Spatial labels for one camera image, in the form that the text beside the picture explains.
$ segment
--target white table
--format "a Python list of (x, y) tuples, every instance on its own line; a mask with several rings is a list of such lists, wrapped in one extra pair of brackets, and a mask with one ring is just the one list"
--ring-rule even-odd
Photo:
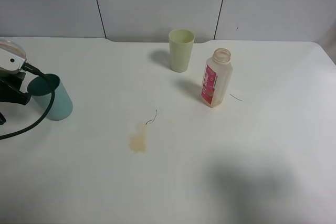
[[(9, 39), (61, 77), (74, 111), (0, 141), (0, 222), (335, 223), (336, 66), (317, 44), (209, 41), (175, 73), (168, 44)], [(219, 47), (234, 72), (211, 109), (198, 97)], [(40, 116), (33, 101), (0, 111), (0, 134)]]

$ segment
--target light green cup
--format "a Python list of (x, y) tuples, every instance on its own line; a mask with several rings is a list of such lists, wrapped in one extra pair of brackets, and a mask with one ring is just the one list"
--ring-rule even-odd
[(184, 72), (188, 69), (195, 35), (189, 30), (176, 29), (168, 37), (172, 69), (175, 72)]

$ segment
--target plastic cup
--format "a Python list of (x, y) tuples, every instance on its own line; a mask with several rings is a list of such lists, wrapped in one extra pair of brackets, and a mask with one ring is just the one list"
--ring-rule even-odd
[(184, 72), (188, 69), (195, 35), (186, 29), (176, 29), (168, 37), (172, 69), (175, 72)]
[[(54, 121), (63, 120), (72, 113), (74, 106), (59, 77), (52, 73), (48, 73), (46, 76), (55, 88), (55, 100), (47, 118)], [(47, 109), (50, 103), (51, 90), (42, 77), (36, 77), (32, 80), (27, 87), (27, 91), (43, 111)]]

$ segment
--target white wall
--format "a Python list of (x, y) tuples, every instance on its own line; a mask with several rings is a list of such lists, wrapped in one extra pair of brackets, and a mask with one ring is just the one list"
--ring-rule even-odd
[(320, 41), (335, 21), (336, 0), (224, 0), (216, 39)]
[(167, 41), (170, 30), (192, 30), (196, 41), (214, 38), (222, 0), (98, 0), (107, 38)]
[(104, 37), (96, 0), (0, 0), (0, 36)]

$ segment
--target brown stain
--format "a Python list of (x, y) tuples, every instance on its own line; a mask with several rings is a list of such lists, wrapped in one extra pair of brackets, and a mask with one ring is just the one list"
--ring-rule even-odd
[(146, 151), (146, 125), (138, 126), (138, 133), (131, 137), (130, 149), (134, 152)]

